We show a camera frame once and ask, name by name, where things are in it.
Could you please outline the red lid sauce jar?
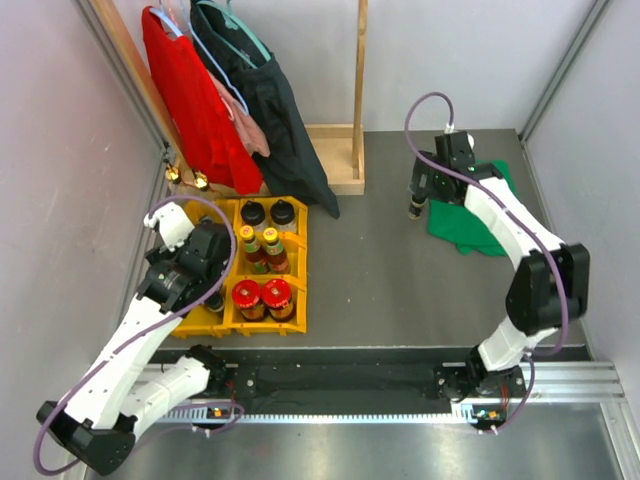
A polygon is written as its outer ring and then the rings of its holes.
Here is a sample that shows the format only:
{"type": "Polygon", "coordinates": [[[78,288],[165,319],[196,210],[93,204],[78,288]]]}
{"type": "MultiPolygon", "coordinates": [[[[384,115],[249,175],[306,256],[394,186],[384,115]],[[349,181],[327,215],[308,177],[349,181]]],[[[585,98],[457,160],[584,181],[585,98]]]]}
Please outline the red lid sauce jar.
{"type": "Polygon", "coordinates": [[[270,316],[277,322],[288,322],[295,315],[293,292],[288,282],[282,279],[267,281],[262,287],[262,300],[270,316]]]}
{"type": "Polygon", "coordinates": [[[234,305],[242,317],[250,322],[260,322],[266,316],[260,285],[251,279],[239,281],[231,292],[234,305]]]}

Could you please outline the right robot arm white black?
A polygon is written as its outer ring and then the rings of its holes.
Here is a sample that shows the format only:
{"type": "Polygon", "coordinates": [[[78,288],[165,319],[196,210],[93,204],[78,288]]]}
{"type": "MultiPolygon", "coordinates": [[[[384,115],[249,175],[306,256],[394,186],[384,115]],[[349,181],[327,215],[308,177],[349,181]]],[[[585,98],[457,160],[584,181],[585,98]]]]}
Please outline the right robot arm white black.
{"type": "Polygon", "coordinates": [[[549,336],[566,335],[587,310],[590,255],[547,230],[511,191],[505,176],[479,163],[470,135],[447,127],[435,152],[418,151],[408,215],[417,219],[436,201],[459,206],[478,219],[514,268],[505,298],[506,317],[476,345],[465,362],[455,398],[487,396],[513,374],[521,358],[549,336]]]}

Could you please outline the small black cap bottle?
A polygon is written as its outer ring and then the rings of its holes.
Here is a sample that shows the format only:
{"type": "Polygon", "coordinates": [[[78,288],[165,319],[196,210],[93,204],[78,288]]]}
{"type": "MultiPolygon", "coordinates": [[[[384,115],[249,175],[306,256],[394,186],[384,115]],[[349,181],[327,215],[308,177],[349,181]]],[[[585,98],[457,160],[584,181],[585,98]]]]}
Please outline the small black cap bottle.
{"type": "Polygon", "coordinates": [[[408,217],[411,220],[417,220],[421,217],[424,210],[427,199],[419,196],[412,195],[408,208],[408,217]]]}

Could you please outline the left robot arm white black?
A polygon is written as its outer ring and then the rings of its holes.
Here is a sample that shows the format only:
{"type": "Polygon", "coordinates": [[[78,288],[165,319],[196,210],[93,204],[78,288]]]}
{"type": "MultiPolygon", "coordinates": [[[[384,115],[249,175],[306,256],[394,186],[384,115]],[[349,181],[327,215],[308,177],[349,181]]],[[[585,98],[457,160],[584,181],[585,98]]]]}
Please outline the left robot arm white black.
{"type": "Polygon", "coordinates": [[[190,397],[216,396],[227,374],[214,352],[191,348],[171,370],[134,385],[165,338],[195,308],[219,313],[220,293],[237,253],[233,220],[216,203],[193,195],[170,196],[144,217],[162,246],[148,252],[149,268],[118,328],[90,369],[60,400],[37,412],[40,429],[32,462],[44,476],[66,472],[41,460],[46,437],[101,475],[118,469],[140,450],[146,431],[190,397]]]}

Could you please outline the glass oil bottle gold spout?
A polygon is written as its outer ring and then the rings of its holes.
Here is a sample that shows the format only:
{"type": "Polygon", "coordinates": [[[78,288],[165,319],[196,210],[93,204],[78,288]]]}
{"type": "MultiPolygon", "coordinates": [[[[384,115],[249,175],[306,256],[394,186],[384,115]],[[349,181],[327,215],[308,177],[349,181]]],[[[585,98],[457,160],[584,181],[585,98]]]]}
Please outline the glass oil bottle gold spout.
{"type": "Polygon", "coordinates": [[[164,177],[168,183],[169,189],[175,191],[182,184],[182,173],[178,160],[169,158],[163,159],[164,177]]]}

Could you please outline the sauce bottle yellow cap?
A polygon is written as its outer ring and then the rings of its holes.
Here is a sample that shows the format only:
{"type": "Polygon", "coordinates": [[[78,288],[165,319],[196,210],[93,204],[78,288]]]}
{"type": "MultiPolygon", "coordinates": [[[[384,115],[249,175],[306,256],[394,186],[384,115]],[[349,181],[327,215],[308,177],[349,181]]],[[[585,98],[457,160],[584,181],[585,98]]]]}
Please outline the sauce bottle yellow cap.
{"type": "Polygon", "coordinates": [[[263,232],[263,241],[270,270],[275,274],[289,274],[291,266],[279,232],[273,227],[266,228],[263,232]]]}
{"type": "Polygon", "coordinates": [[[251,272],[267,274],[270,269],[266,251],[259,242],[254,229],[249,225],[242,226],[239,230],[239,237],[245,260],[251,272]]]}

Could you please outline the small dark cap bottle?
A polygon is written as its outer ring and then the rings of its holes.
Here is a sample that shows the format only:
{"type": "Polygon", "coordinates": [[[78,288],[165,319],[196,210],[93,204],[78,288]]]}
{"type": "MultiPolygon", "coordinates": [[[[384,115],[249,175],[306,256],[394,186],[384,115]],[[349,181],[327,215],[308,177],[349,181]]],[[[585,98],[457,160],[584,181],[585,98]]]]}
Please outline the small dark cap bottle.
{"type": "Polygon", "coordinates": [[[220,292],[215,292],[204,301],[203,306],[215,314],[222,315],[224,312],[224,296],[220,292]]]}

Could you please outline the sauce bottle yellow cap front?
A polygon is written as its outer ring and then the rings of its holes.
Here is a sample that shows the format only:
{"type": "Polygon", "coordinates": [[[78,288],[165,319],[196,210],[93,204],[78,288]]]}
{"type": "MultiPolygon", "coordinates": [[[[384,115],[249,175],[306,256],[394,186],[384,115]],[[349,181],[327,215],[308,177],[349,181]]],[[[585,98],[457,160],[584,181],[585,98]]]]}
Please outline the sauce bottle yellow cap front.
{"type": "Polygon", "coordinates": [[[266,251],[259,242],[254,229],[249,225],[242,226],[239,230],[239,237],[245,260],[251,272],[267,274],[270,269],[266,251]]]}

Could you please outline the black lid spice shaker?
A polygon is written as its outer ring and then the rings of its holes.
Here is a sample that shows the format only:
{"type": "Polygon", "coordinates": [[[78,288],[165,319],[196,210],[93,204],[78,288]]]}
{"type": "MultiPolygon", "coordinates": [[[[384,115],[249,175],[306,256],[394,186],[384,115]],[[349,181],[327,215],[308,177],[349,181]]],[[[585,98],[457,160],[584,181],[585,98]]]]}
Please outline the black lid spice shaker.
{"type": "Polygon", "coordinates": [[[286,200],[277,200],[270,208],[273,226],[279,232],[297,233],[297,220],[294,206],[286,200]]]}
{"type": "Polygon", "coordinates": [[[242,221],[251,226],[255,232],[263,232],[268,226],[264,206],[255,201],[247,201],[240,209],[242,221]]]}

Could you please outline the red lid sauce jar front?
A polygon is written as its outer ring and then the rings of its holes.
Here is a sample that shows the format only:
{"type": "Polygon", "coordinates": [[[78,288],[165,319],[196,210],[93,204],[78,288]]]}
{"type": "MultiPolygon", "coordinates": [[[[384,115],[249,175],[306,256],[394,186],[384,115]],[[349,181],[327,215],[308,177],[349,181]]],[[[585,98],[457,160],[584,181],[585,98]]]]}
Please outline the red lid sauce jar front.
{"type": "Polygon", "coordinates": [[[234,305],[242,317],[250,322],[260,322],[266,316],[260,285],[251,279],[239,281],[231,292],[234,305]]]}

